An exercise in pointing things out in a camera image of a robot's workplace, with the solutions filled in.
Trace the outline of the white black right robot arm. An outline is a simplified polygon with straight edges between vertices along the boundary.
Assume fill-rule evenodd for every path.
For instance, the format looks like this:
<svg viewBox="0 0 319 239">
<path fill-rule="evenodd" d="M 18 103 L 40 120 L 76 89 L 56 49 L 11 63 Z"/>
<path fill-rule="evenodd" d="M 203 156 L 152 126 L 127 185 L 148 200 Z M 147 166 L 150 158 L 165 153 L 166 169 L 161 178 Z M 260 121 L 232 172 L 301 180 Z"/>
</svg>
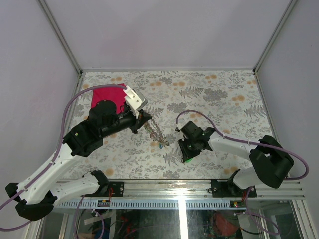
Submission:
<svg viewBox="0 0 319 239">
<path fill-rule="evenodd" d="M 241 195 L 245 189 L 259 184 L 278 189 L 294 165 L 289 154 L 281 151 L 281 146 L 269 135 L 259 140 L 265 146 L 253 145 L 239 138 L 227 139 L 212 127 L 203 130 L 192 121 L 181 132 L 183 139 L 178 141 L 178 145 L 183 163 L 199 156 L 204 150 L 230 153 L 252 163 L 250 168 L 236 170 L 228 179 L 228 193 L 235 197 Z"/>
</svg>

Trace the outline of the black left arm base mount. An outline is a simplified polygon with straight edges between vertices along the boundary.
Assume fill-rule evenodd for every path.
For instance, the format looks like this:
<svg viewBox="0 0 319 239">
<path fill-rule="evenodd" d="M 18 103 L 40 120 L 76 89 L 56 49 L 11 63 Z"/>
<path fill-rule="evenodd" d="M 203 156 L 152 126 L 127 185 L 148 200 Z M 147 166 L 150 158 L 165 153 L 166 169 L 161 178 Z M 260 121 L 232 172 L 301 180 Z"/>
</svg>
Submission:
<svg viewBox="0 0 319 239">
<path fill-rule="evenodd" d="M 109 197 L 109 198 L 123 197 L 124 186 L 125 186 L 125 183 L 123 181 L 111 181 L 100 192 L 98 192 L 97 195 L 100 197 Z"/>
</svg>

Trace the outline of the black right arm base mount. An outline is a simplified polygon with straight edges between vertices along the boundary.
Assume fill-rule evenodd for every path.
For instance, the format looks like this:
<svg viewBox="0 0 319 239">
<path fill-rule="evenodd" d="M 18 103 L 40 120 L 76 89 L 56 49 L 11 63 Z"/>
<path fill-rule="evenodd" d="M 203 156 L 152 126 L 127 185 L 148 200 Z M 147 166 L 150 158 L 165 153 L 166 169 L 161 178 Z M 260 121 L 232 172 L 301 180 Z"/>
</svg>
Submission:
<svg viewBox="0 0 319 239">
<path fill-rule="evenodd" d="M 227 180 L 211 179 L 211 186 L 207 190 L 213 198 L 244 198 L 249 188 L 240 189 Z"/>
</svg>

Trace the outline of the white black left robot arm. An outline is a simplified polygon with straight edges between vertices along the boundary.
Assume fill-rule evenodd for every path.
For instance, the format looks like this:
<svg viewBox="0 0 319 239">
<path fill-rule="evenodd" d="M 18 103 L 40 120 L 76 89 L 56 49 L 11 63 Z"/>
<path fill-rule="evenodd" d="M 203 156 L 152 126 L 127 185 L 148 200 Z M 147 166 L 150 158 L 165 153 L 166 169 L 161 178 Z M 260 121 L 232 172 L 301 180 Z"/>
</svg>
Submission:
<svg viewBox="0 0 319 239">
<path fill-rule="evenodd" d="M 123 111 L 111 100 L 101 100 L 89 110 L 89 116 L 73 127 L 63 138 L 61 148 L 35 173 L 20 183 L 9 183 L 5 190 L 17 201 L 17 213 L 30 221 L 47 216 L 55 206 L 78 196 L 105 196 L 109 180 L 100 170 L 89 172 L 65 185 L 57 181 L 72 166 L 103 146 L 103 139 L 130 129 L 137 134 L 151 115 L 143 110 L 147 100 L 129 100 L 123 103 Z"/>
</svg>

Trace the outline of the green tagged key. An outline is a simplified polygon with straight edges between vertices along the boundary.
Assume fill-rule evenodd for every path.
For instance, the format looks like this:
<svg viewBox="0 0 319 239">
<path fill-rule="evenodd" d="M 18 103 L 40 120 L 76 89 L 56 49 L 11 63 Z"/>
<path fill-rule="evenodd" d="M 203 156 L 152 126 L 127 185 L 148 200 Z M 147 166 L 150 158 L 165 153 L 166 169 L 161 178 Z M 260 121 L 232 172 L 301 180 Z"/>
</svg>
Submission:
<svg viewBox="0 0 319 239">
<path fill-rule="evenodd" d="M 188 160 L 185 161 L 185 163 L 190 163 L 193 160 L 193 158 L 190 158 Z"/>
</svg>

